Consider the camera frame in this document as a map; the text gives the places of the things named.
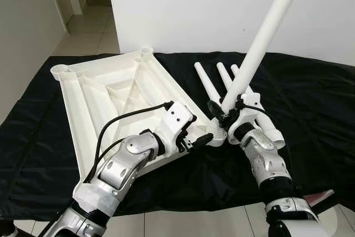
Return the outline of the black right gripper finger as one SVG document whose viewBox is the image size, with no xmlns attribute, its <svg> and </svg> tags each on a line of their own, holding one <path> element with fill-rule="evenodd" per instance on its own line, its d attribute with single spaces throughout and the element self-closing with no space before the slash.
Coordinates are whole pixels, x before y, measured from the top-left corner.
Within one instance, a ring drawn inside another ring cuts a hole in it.
<svg viewBox="0 0 355 237">
<path fill-rule="evenodd" d="M 207 107 L 210 114 L 221 124 L 224 120 L 224 111 L 222 110 L 220 103 L 208 102 Z"/>
</svg>

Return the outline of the white plastic table top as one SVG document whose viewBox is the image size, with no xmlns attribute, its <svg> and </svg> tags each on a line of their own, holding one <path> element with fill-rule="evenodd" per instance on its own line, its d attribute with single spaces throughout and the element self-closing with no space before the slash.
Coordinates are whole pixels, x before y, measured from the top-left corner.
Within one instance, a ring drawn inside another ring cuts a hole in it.
<svg viewBox="0 0 355 237">
<path fill-rule="evenodd" d="M 141 175 L 186 155 L 179 151 L 179 135 L 164 139 L 155 132 L 174 102 L 197 116 L 197 124 L 188 128 L 190 140 L 208 133 L 214 135 L 209 146 L 221 146 L 226 140 L 226 132 L 208 119 L 178 84 L 177 75 L 170 74 L 149 47 L 78 64 L 58 64 L 50 72 L 60 84 L 81 179 L 89 173 L 97 153 L 146 129 L 159 135 L 165 153 L 147 163 Z"/>
</svg>

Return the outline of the black table cloth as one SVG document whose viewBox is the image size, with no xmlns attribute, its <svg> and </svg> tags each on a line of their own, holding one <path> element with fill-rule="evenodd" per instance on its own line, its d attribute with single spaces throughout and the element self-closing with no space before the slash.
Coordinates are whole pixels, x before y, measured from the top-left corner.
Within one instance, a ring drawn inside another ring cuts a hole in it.
<svg viewBox="0 0 355 237">
<path fill-rule="evenodd" d="M 60 84 L 50 68 L 96 56 L 48 57 L 0 124 L 0 219 L 50 221 L 79 181 Z M 286 138 L 284 158 L 302 194 L 332 189 L 355 209 L 354 67 L 268 53 L 252 80 Z M 117 216 L 152 211 L 218 211 L 259 203 L 237 147 L 190 153 L 139 177 Z"/>
</svg>

